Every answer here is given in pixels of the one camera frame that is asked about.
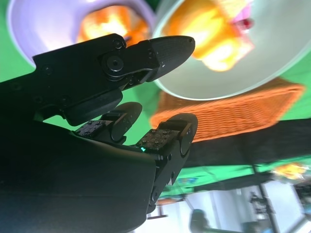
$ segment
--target purple plate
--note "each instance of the purple plate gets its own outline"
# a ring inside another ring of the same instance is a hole
[[[155,15],[143,0],[11,0],[8,29],[17,49],[34,66],[33,56],[75,44],[87,14],[113,5],[132,8],[153,31]]]

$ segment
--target metal stand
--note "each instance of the metal stand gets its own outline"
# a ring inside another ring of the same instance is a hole
[[[260,182],[260,179],[259,179],[259,173],[257,171],[257,168],[256,168],[256,165],[254,163],[252,163],[252,168],[253,168],[253,172],[258,180],[258,188],[259,188],[259,191],[260,191],[260,194],[261,194],[261,197],[264,201],[264,204],[266,206],[266,214],[268,215],[269,217],[269,220],[270,220],[270,223],[271,223],[271,227],[272,227],[272,231],[274,233],[279,233],[279,230],[278,230],[278,227],[276,225],[276,220],[275,220],[275,217],[274,217],[274,211],[272,210],[271,206],[270,206],[270,203],[269,203],[269,200],[267,198],[267,195],[266,195],[266,191],[263,187],[263,185],[261,184]]]

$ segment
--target orange food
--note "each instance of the orange food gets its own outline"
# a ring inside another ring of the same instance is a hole
[[[302,177],[306,172],[306,168],[300,163],[290,163],[275,168],[277,175],[285,176],[288,179],[296,180]]]
[[[225,71],[238,60],[240,34],[211,0],[186,0],[163,29],[166,35],[188,35],[195,39],[193,57],[216,71]]]
[[[147,23],[126,6],[110,6],[87,15],[81,24],[77,42],[117,33],[129,37],[127,45],[150,38]]]

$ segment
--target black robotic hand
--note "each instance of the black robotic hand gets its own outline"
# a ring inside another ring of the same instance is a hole
[[[198,123],[179,114],[124,146],[142,107],[117,106],[121,91],[175,69],[194,44],[173,36],[126,48],[112,34],[38,55],[33,73],[0,83],[1,232],[122,233],[141,225],[175,182]],[[43,122],[54,115],[86,123],[72,132]]]

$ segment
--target orange wicker basket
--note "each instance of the orange wicker basket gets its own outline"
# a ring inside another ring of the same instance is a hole
[[[276,124],[305,87],[276,78],[247,93],[222,100],[193,101],[160,94],[152,127],[178,113],[193,113],[199,126],[194,142],[264,129]]]

